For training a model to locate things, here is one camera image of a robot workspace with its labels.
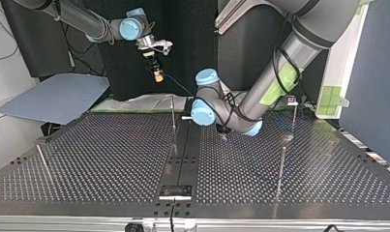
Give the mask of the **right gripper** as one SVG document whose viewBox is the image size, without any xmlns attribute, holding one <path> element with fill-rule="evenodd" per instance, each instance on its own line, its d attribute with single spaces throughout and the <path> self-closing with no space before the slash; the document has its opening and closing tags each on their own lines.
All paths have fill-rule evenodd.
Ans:
<svg viewBox="0 0 390 232">
<path fill-rule="evenodd" d="M 146 55 L 149 64 L 149 71 L 154 75 L 155 81 L 160 83 L 165 79 L 163 63 L 156 52 L 150 52 Z"/>
</svg>

